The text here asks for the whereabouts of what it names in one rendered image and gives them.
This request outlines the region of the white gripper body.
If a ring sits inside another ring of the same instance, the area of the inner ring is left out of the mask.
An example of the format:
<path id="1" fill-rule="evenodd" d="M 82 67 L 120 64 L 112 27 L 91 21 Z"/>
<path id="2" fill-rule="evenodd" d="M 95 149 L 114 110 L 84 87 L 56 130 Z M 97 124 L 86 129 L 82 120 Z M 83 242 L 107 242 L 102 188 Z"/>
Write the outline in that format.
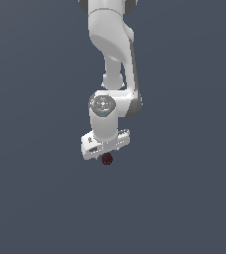
<path id="1" fill-rule="evenodd" d="M 81 152 L 84 160 L 92 158 L 98 159 L 101 155 L 111 152 L 119 151 L 122 147 L 130 143 L 130 130 L 124 129 L 118 132 L 118 136 L 111 142 L 97 141 L 93 136 L 93 131 L 81 137 Z"/>

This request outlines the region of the dark red small ball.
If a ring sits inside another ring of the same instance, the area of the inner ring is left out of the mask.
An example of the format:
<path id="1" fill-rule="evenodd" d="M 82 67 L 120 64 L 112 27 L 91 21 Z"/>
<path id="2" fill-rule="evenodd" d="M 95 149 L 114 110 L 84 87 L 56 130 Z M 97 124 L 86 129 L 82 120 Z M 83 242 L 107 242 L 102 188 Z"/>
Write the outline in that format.
<path id="1" fill-rule="evenodd" d="M 104 165 L 110 165 L 112 162 L 113 162 L 113 157 L 110 153 L 104 153 L 102 156 L 101 156 L 101 162 L 104 164 Z"/>

